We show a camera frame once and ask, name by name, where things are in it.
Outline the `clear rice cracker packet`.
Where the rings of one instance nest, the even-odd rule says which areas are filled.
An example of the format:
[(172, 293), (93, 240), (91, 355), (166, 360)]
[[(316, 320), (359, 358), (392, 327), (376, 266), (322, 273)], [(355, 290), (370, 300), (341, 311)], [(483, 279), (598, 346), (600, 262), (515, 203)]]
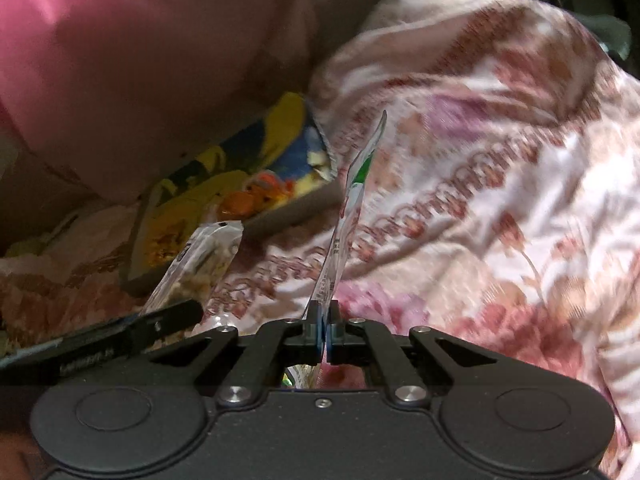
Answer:
[(201, 224), (171, 261), (141, 313), (155, 313), (184, 300), (195, 300), (205, 308), (238, 252), (243, 232), (238, 220)]

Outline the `pink pillow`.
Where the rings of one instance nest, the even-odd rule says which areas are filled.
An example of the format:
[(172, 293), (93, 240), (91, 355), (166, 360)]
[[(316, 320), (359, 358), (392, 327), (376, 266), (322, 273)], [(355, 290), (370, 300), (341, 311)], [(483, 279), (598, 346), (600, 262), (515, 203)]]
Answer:
[(130, 202), (303, 83), (310, 0), (1, 0), (1, 116), (65, 180)]

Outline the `pink floral bed quilt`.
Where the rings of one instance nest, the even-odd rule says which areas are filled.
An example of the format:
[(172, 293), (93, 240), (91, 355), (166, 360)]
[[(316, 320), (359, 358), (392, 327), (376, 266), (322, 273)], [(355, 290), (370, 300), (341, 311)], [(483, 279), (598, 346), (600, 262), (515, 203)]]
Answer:
[[(637, 478), (639, 83), (537, 0), (382, 0), (300, 87), (130, 202), (65, 180), (1, 116), (21, 170), (2, 233), (80, 213), (42, 255), (1, 261), (16, 351), (141, 313), (159, 282), (135, 297), (119, 275), (143, 195), (288, 92), (329, 141), (341, 200), (243, 232), (194, 326), (61, 379), (1, 377), (2, 477)], [(388, 403), (326, 346), (311, 388), (221, 406), (239, 339), (303, 318), (383, 110), (331, 304), (409, 338), (430, 406)]]

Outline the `clear bag orange snacks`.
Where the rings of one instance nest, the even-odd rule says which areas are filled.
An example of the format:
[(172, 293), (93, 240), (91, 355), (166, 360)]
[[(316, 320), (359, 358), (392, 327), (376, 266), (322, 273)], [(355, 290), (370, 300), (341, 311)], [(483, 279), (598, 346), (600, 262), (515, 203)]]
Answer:
[(296, 389), (311, 388), (319, 373), (320, 363), (324, 355), (324, 336), (330, 312), (330, 304), (334, 297), (336, 285), (341, 281), (346, 262), (349, 258), (352, 240), (359, 221), (366, 184), (372, 160), (385, 131), (387, 112), (382, 111), (380, 121), (376, 125), (364, 148), (348, 167), (344, 200), (338, 213), (337, 222), (331, 236), (326, 258), (317, 278), (311, 297), (303, 315), (305, 332), (314, 337), (312, 356), (314, 364), (295, 364), (285, 370), (283, 383)]

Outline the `cartoon printed tin tray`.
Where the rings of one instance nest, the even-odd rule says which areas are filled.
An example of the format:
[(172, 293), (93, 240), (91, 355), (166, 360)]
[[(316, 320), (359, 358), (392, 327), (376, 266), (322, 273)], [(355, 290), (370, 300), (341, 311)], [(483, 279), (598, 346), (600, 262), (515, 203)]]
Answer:
[(239, 220), (248, 237), (281, 231), (342, 198), (337, 162), (308, 100), (288, 92), (263, 118), (157, 181), (141, 201), (120, 272), (142, 297), (203, 223)]

